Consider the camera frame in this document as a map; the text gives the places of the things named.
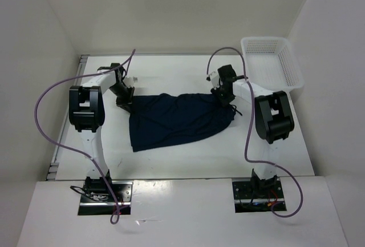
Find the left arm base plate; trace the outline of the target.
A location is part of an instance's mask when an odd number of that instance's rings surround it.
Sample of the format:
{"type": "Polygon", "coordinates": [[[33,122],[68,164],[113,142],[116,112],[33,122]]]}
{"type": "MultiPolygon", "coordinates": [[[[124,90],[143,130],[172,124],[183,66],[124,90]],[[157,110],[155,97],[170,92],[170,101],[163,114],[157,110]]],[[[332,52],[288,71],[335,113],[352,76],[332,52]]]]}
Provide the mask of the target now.
{"type": "MultiPolygon", "coordinates": [[[[113,181],[111,187],[120,207],[119,215],[130,215],[133,182],[113,181]]],[[[85,186],[74,189],[80,194],[78,216],[110,216],[116,211],[116,203],[110,193],[87,193],[85,186]]]]}

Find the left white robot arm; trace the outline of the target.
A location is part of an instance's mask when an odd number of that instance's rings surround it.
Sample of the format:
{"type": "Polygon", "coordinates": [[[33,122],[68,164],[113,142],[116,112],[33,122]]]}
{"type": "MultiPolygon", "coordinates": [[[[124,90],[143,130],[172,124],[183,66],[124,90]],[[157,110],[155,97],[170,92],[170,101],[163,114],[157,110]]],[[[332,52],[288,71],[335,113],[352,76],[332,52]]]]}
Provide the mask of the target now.
{"type": "Polygon", "coordinates": [[[81,137],[84,153],[92,160],[82,194],[95,201],[107,201],[114,193],[102,145],[106,119],[103,94],[108,90],[116,96],[116,105],[130,113],[135,88],[122,64],[99,67],[97,76],[69,90],[69,121],[81,137]]]}

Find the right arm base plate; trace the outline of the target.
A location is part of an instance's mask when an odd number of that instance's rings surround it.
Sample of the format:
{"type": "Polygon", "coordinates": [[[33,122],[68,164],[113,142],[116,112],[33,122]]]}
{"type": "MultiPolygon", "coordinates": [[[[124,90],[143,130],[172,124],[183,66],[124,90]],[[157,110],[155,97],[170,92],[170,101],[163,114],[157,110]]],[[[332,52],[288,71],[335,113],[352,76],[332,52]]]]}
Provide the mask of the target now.
{"type": "Polygon", "coordinates": [[[286,212],[282,184],[278,180],[274,187],[268,190],[254,190],[250,179],[232,180],[234,207],[236,213],[286,212]]]}

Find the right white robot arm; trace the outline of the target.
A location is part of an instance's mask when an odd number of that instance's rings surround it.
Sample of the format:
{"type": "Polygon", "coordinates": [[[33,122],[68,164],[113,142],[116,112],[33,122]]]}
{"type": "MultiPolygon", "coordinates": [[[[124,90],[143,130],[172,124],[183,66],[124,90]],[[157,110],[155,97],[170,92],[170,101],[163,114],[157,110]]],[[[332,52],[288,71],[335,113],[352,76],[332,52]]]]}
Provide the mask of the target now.
{"type": "Polygon", "coordinates": [[[210,73],[206,79],[212,84],[212,94],[223,106],[238,97],[249,102],[253,108],[248,137],[260,139],[263,152],[255,159],[248,159],[254,164],[250,191],[255,197],[264,197],[277,184],[280,150],[294,129],[287,94],[250,83],[243,75],[238,76],[230,64],[210,73]]]}

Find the navy blue shorts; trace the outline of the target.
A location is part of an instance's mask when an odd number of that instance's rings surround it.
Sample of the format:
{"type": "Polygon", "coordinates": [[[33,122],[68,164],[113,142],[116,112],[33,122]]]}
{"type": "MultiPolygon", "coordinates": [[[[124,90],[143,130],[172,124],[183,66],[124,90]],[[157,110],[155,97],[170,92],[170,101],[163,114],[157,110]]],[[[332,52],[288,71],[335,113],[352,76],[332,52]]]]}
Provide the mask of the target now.
{"type": "Polygon", "coordinates": [[[135,96],[129,117],[132,150],[207,139],[228,128],[239,113],[234,105],[222,106],[213,94],[135,96]]]}

